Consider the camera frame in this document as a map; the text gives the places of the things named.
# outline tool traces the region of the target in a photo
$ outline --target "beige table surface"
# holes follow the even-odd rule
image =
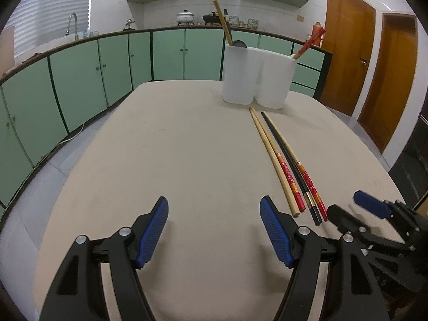
[[[138,271],[159,321],[267,320],[291,270],[277,260],[259,214],[270,195],[290,213],[248,106],[223,102],[222,82],[142,84],[115,110],[72,170],[48,222],[35,272],[39,310],[73,240],[109,237],[165,196],[170,214],[151,262]],[[252,104],[258,112],[262,109]],[[402,199],[374,155],[326,107],[290,92],[271,118],[298,155],[326,205],[339,204],[399,239],[386,222],[353,204],[363,189]],[[315,227],[339,238],[332,223]],[[310,320],[318,320],[327,266],[321,265]],[[108,265],[103,280],[111,320],[120,320]]]

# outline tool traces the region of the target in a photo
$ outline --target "chopstick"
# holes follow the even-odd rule
[[[251,113],[251,117],[253,118],[255,127],[257,128],[257,131],[260,134],[260,137],[262,138],[262,141],[266,147],[267,153],[269,154],[270,160],[273,163],[273,167],[275,168],[278,178],[280,179],[280,183],[281,183],[282,189],[284,190],[284,194],[285,194],[285,197],[287,198],[288,206],[290,207],[292,215],[293,217],[297,217],[300,215],[300,211],[293,197],[292,189],[288,184],[287,179],[285,178],[284,172],[282,171],[280,162],[278,161],[277,156],[273,151],[272,145],[270,144],[263,130],[262,123],[258,120],[257,114],[252,107],[250,107],[250,113]]]
[[[213,3],[214,3],[214,6],[215,6],[215,9],[217,10],[218,17],[219,17],[220,23],[221,23],[221,27],[223,28],[224,34],[226,35],[226,40],[227,40],[229,46],[232,46],[232,43],[233,43],[232,36],[229,33],[229,29],[227,28],[227,25],[226,25],[226,20],[223,17],[223,13],[222,13],[222,11],[220,9],[218,1],[217,0],[213,0]]]
[[[315,43],[317,38],[321,37],[324,33],[325,33],[324,28],[319,29],[315,35],[312,35],[311,38],[305,42],[303,47],[300,48],[296,54],[292,55],[293,59],[294,60],[299,59],[303,55],[303,53],[305,53],[309,49],[309,47],[311,47]]]
[[[305,180],[303,180],[302,175],[300,174],[299,169],[297,169],[296,164],[294,163],[294,160],[292,159],[290,153],[287,151],[287,148],[285,148],[283,142],[281,141],[280,137],[278,136],[277,131],[273,128],[270,121],[266,118],[266,113],[262,112],[262,116],[266,121],[267,126],[272,132],[273,137],[275,140],[277,140],[278,145],[281,148],[282,153],[284,154],[285,159],[288,162],[288,165],[290,165],[291,170],[293,171],[293,174],[296,178],[296,181],[300,187],[300,190],[302,191],[303,197],[305,198],[306,204],[308,205],[309,211],[312,215],[312,219],[314,220],[314,224],[316,226],[319,226],[322,223],[321,215],[317,209],[316,204],[314,203],[311,192],[309,191],[309,188],[307,184],[305,183]]]
[[[311,191],[311,194],[314,197],[316,204],[318,205],[318,209],[321,213],[322,218],[324,219],[324,221],[328,221],[327,211],[325,209],[324,203],[322,202],[321,197],[318,194],[317,189],[315,188],[311,178],[309,177],[309,175],[306,172],[305,168],[303,167],[302,163],[299,161],[296,154],[292,150],[291,146],[288,144],[287,140],[285,140],[284,136],[281,134],[281,132],[276,127],[275,123],[271,120],[269,115],[265,111],[262,112],[262,115],[263,115],[263,117],[265,117],[266,122],[269,121],[269,123],[272,125],[273,129],[275,129],[276,132],[278,133],[278,136],[279,136],[280,140],[282,141],[282,145],[289,152],[291,158],[293,159],[294,163],[296,164],[296,167],[299,169],[301,176],[303,177],[303,179],[305,180],[309,190]]]

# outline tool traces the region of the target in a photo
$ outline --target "window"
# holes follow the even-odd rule
[[[15,56],[66,34],[68,17],[78,16],[78,31],[88,29],[89,0],[22,0],[5,29],[15,26]],[[70,34],[74,33],[74,18]]]

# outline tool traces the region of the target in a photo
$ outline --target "faucet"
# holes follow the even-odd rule
[[[74,22],[74,27],[75,27],[75,35],[74,35],[74,40],[77,41],[79,40],[79,36],[78,36],[78,16],[76,15],[76,13],[72,13],[70,14],[70,17],[68,17],[68,26],[67,26],[67,32],[66,32],[66,36],[70,33],[69,29],[70,29],[70,23],[71,23],[71,17],[74,16],[74,18],[76,19]]]

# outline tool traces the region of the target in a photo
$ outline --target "gray floor tile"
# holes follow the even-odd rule
[[[37,248],[22,222],[17,222],[6,251],[0,252],[0,278],[4,287],[28,319],[34,318],[33,282]]]
[[[67,176],[74,165],[86,151],[96,134],[96,130],[86,128],[77,137],[67,142],[50,160],[53,166],[62,171]]]
[[[91,125],[88,126],[88,128],[91,128],[91,129],[97,131],[108,120],[108,118],[110,117],[110,114],[111,114],[110,112],[107,112],[105,114],[105,116],[103,116],[103,117],[99,118],[97,121],[93,122]]]
[[[40,248],[52,208],[66,180],[65,174],[47,163],[31,180],[15,204],[14,209],[18,209],[19,216],[37,249]]]

